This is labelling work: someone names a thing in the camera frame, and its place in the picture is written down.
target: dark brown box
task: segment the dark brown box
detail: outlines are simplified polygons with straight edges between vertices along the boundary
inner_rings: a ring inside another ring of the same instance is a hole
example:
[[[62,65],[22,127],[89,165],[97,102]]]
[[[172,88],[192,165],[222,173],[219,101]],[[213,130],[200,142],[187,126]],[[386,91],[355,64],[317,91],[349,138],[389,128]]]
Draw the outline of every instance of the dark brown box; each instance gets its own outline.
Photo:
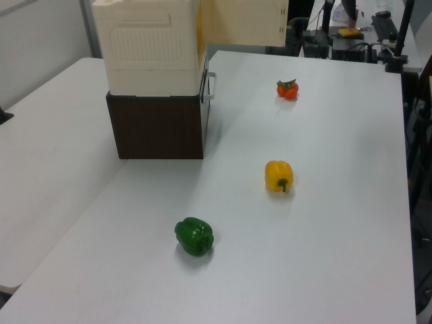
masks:
[[[107,104],[120,159],[203,158],[210,104],[201,94],[129,97],[108,92]]]

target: yellow bell pepper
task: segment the yellow bell pepper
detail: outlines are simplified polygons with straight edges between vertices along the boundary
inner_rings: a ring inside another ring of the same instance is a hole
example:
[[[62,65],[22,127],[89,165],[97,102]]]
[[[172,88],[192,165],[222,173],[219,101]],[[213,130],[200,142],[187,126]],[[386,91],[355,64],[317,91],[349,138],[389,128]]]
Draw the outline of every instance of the yellow bell pepper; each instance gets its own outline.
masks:
[[[271,191],[286,192],[294,182],[291,165],[285,161],[270,161],[265,166],[265,185]]]

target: red tomato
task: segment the red tomato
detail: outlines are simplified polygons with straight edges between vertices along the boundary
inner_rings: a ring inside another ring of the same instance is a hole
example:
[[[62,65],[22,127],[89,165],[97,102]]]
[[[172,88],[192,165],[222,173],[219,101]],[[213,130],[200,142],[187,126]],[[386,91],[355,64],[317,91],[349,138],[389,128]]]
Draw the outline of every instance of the red tomato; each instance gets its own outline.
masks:
[[[297,83],[293,83],[290,86],[293,87],[294,89],[296,89],[296,91],[298,91],[298,84]]]
[[[277,86],[277,93],[279,96],[281,97],[285,96],[285,91],[286,89],[284,88],[284,86]]]
[[[288,89],[285,91],[285,99],[295,99],[297,97],[297,90],[296,89]]]

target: box handle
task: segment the box handle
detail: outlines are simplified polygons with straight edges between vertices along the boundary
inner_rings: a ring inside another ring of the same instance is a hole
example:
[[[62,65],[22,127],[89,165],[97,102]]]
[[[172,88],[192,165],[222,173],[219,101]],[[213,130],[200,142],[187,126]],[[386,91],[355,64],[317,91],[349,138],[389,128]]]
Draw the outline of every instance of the box handle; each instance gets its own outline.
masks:
[[[207,72],[207,78],[214,78],[215,82],[213,83],[213,91],[211,94],[204,94],[203,98],[204,100],[211,100],[215,98],[216,95],[216,80],[217,80],[217,74],[215,72]]]

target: plastic container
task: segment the plastic container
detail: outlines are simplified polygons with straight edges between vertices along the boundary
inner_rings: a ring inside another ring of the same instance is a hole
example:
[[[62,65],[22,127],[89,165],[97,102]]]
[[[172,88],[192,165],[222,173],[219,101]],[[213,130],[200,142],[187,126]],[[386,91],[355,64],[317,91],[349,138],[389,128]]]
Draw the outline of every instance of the plastic container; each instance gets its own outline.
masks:
[[[194,96],[207,43],[284,46],[288,0],[96,0],[112,95]]]

